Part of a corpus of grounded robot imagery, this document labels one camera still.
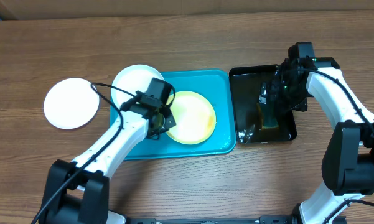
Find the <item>yellow plate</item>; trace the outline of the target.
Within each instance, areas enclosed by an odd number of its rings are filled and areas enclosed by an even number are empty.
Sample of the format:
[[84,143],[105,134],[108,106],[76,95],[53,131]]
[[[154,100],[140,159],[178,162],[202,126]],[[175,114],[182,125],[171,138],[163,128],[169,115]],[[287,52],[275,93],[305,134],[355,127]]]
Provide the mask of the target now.
[[176,142],[186,145],[200,144],[214,132],[217,117],[212,104],[193,91],[179,91],[169,96],[167,104],[176,125],[166,134]]

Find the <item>yellow green sponge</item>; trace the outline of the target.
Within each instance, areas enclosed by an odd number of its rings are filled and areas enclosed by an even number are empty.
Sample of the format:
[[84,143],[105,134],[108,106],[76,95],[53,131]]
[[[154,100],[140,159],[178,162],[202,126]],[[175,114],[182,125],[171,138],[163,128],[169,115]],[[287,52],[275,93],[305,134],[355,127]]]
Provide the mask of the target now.
[[261,129],[274,129],[279,127],[272,104],[257,103],[257,108]]

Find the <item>white plate with stain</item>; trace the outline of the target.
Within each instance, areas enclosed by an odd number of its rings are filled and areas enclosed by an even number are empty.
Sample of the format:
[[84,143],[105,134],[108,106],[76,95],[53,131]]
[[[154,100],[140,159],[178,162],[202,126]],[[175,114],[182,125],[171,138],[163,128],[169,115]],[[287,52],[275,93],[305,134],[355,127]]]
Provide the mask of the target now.
[[100,106],[100,97],[91,82],[68,78],[55,84],[45,96],[47,121],[59,129],[77,129],[89,123]]

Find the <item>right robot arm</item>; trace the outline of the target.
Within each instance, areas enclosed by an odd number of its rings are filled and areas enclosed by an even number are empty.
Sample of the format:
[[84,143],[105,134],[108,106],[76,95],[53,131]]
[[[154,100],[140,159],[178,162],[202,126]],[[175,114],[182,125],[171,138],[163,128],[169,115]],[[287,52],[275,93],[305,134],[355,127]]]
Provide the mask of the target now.
[[323,181],[294,216],[299,223],[333,223],[353,203],[374,207],[363,200],[374,193],[374,114],[348,87],[332,57],[304,57],[286,59],[261,84],[261,122],[273,127],[308,96],[320,104],[333,134],[321,164]]

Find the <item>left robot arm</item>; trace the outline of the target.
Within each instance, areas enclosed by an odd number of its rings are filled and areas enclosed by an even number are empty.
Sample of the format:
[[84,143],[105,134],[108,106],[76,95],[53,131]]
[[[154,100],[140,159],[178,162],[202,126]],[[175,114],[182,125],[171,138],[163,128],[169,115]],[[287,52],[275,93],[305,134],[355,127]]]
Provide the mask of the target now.
[[108,208],[110,179],[132,148],[145,139],[157,140],[173,126],[169,106],[119,110],[116,121],[89,149],[71,162],[52,164],[33,223],[125,223],[124,216]]

